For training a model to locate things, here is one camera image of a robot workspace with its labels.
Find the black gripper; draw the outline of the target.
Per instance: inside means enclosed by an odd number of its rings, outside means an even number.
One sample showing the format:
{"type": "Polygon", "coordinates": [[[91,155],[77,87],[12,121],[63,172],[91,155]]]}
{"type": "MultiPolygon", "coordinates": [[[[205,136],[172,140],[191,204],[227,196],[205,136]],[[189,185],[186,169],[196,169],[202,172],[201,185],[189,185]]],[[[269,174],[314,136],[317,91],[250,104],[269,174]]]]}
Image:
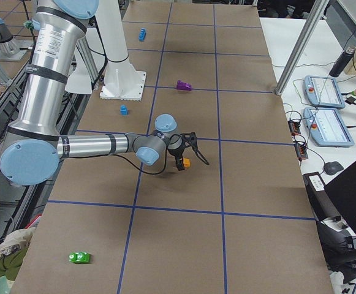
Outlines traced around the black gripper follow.
{"type": "Polygon", "coordinates": [[[170,138],[170,144],[168,145],[168,152],[175,158],[175,166],[179,171],[185,170],[183,167],[183,153],[185,148],[185,143],[181,135],[172,135],[170,138]]]}

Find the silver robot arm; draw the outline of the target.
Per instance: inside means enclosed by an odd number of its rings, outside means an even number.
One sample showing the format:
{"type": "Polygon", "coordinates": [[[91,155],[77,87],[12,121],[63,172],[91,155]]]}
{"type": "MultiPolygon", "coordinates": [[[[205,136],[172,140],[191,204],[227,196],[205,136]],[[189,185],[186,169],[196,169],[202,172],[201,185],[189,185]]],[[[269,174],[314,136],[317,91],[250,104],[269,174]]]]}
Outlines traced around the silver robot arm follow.
{"type": "Polygon", "coordinates": [[[116,1],[40,1],[40,24],[34,54],[26,66],[27,79],[16,120],[7,126],[0,144],[0,171],[17,186],[33,186],[51,178],[68,158],[122,156],[134,153],[151,166],[171,155],[182,170],[185,143],[174,117],[159,115],[149,135],[136,133],[77,135],[83,115],[69,120],[69,133],[57,130],[70,66],[84,41],[90,20],[95,21],[105,74],[104,99],[140,100],[146,73],[129,61],[119,5],[116,1]]]}

